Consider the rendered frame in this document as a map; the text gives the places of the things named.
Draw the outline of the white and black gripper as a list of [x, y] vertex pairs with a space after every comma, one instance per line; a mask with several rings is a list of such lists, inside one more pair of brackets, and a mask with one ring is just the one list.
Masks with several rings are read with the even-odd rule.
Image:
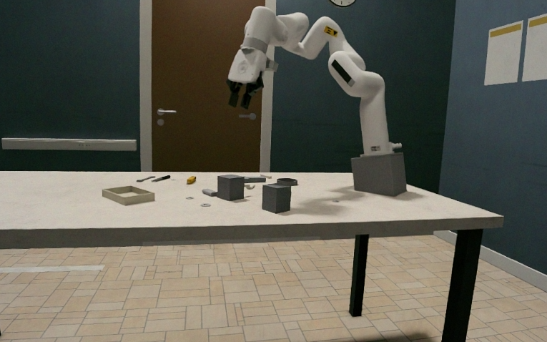
[[[241, 86], [246, 86], [246, 94], [243, 94], [240, 106], [248, 109], [250, 100], [254, 94], [264, 88], [263, 77], [266, 61], [267, 56], [259, 49], [242, 47], [238, 51], [226, 81], [231, 91], [228, 105], [232, 107], [237, 106], [240, 88]], [[232, 81], [234, 82], [232, 83]]]

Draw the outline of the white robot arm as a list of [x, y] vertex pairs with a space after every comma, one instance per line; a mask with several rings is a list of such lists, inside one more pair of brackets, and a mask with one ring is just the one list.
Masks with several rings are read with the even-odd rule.
[[299, 43], [308, 27], [308, 17], [303, 13], [276, 16], [273, 10], [257, 6], [245, 26], [245, 39], [240, 48], [253, 47], [266, 54], [268, 45], [281, 46], [307, 59], [315, 59], [329, 42], [328, 68], [331, 75], [347, 94], [361, 97], [364, 155], [360, 157], [394, 154], [393, 150], [402, 145], [393, 144], [388, 139], [383, 78], [365, 72], [365, 62], [347, 43], [342, 30], [332, 19], [326, 16], [318, 19]]

